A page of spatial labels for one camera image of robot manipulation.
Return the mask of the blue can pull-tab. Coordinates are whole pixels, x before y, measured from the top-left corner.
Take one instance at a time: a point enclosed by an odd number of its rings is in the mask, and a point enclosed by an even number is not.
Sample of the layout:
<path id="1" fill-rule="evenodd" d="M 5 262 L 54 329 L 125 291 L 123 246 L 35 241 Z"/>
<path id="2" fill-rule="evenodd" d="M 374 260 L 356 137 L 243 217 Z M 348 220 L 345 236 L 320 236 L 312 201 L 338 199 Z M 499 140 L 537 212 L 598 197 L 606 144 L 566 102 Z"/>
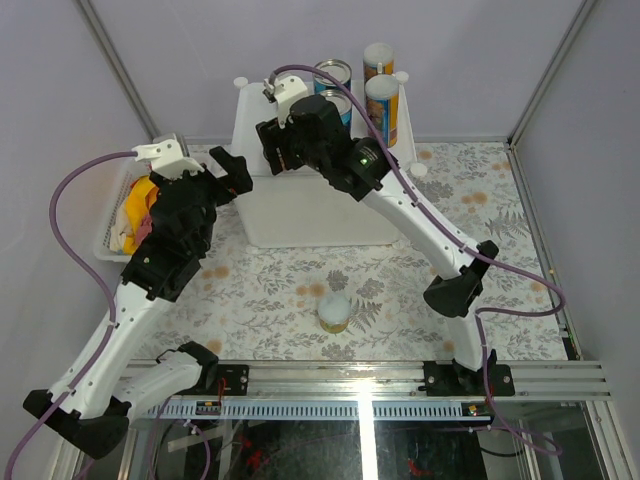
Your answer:
<path id="1" fill-rule="evenodd" d="M 340 118 L 342 128 L 347 134 L 351 133 L 352 102 L 340 90 L 327 89 L 320 91 L 319 118 L 326 132 L 334 132 L 338 129 L 337 118 Z"/>
<path id="2" fill-rule="evenodd" d="M 345 61 L 339 59 L 327 59 L 317 63 L 315 68 L 330 75 L 348 90 L 351 89 L 352 69 Z M 337 86 L 329 79 L 314 74 L 313 89 L 315 94 L 319 94 L 325 90 L 337 89 Z"/>

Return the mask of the short can clear lid front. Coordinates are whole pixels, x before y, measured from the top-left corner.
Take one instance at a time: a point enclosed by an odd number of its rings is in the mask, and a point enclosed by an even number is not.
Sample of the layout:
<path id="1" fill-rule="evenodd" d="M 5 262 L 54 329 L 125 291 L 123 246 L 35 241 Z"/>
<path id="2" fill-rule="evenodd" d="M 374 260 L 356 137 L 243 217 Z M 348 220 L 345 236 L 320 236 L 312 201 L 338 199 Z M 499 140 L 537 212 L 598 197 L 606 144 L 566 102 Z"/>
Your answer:
<path id="1" fill-rule="evenodd" d="M 317 313 L 322 329 L 337 334 L 348 326 L 351 302 L 344 294 L 332 292 L 318 302 Z"/>

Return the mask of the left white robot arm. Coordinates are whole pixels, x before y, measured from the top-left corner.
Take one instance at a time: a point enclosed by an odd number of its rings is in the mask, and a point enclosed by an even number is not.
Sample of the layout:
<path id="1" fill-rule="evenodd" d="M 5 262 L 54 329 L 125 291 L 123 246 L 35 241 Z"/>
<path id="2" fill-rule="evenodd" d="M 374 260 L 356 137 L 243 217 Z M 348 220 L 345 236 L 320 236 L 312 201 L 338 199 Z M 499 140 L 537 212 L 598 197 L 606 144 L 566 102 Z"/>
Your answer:
<path id="1" fill-rule="evenodd" d="M 135 148 L 157 187 L 150 231 L 131 255 L 108 311 L 73 365 L 50 388 L 31 391 L 24 409 L 94 460 L 107 456 L 129 426 L 179 393 L 208 394 L 219 384 L 217 356 L 189 341 L 169 358 L 127 381 L 121 376 L 142 340 L 198 273 L 211 248 L 216 209 L 252 191 L 242 156 L 222 147 L 210 156 L 223 168 L 215 176 L 173 141 Z"/>

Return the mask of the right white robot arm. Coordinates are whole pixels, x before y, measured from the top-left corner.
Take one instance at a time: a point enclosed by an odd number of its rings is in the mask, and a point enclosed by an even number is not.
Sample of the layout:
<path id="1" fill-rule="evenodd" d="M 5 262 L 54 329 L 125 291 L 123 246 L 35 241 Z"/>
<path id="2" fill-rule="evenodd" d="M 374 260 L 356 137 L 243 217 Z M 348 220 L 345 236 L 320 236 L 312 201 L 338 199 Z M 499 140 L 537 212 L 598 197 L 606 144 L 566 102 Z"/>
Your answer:
<path id="1" fill-rule="evenodd" d="M 454 342 L 449 386 L 472 395 L 488 387 L 492 373 L 486 363 L 495 358 L 484 353 L 471 310 L 498 247 L 464 237 L 442 215 L 425 215 L 427 199 L 397 160 L 375 139 L 352 137 L 337 107 L 320 95 L 296 101 L 284 122 L 262 121 L 256 132 L 273 174 L 313 169 L 335 190 L 382 215 L 423 253 L 437 272 L 424 301 L 446 318 Z"/>

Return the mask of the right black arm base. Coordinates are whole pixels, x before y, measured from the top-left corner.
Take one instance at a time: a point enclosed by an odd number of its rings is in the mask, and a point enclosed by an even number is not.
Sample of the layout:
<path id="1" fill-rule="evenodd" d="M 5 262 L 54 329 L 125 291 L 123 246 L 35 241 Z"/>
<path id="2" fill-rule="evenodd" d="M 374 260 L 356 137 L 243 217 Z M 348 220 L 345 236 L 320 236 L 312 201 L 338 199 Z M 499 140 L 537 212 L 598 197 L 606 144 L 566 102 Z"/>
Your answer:
<path id="1" fill-rule="evenodd" d="M 423 363 L 423 383 L 418 390 L 428 396 L 462 397 L 485 396 L 484 373 L 488 373 L 489 393 L 496 397 L 513 397 L 515 387 L 511 369 L 497 362 L 496 351 L 488 356 L 488 367 L 478 371 L 469 370 L 455 360 L 449 363 L 426 361 Z"/>

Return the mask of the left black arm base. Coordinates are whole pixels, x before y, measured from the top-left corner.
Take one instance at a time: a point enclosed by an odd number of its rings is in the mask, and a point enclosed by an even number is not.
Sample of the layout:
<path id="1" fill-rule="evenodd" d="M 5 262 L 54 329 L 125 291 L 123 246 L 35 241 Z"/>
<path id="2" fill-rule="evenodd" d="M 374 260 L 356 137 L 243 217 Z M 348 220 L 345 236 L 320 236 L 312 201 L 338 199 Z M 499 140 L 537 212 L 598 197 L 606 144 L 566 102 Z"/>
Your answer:
<path id="1" fill-rule="evenodd" d="M 215 353 L 195 341 L 189 341 L 176 349 L 166 349 L 156 357 L 155 362 L 166 366 L 170 361 L 178 359 L 194 363 L 196 374 L 193 381 L 177 390 L 177 395 L 217 394 L 222 398 L 247 394 L 248 365 L 221 364 Z"/>

